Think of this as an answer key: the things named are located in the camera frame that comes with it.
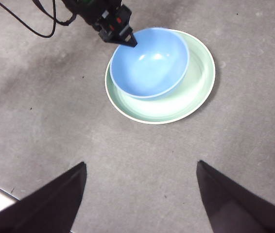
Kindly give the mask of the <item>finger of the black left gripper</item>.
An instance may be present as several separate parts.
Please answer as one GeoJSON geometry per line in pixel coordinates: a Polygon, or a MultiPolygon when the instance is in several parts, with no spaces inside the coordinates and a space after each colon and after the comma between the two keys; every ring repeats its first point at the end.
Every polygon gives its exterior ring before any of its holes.
{"type": "Polygon", "coordinates": [[[125,27],[121,28],[119,32],[115,33],[115,40],[117,44],[135,47],[138,42],[133,34],[133,29],[126,25],[125,27]]]}

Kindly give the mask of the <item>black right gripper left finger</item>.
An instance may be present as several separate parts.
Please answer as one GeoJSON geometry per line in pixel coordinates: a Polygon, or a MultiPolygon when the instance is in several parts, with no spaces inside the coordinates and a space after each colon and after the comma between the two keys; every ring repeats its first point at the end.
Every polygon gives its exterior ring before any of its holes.
{"type": "Polygon", "coordinates": [[[86,185],[80,162],[32,194],[0,211],[0,233],[68,233],[86,185]]]}

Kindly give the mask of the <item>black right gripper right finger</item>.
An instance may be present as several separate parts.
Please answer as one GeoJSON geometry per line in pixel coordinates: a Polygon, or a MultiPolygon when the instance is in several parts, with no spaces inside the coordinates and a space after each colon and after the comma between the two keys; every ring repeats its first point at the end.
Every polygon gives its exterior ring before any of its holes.
{"type": "Polygon", "coordinates": [[[215,233],[275,233],[275,205],[200,160],[196,176],[215,233]]]}

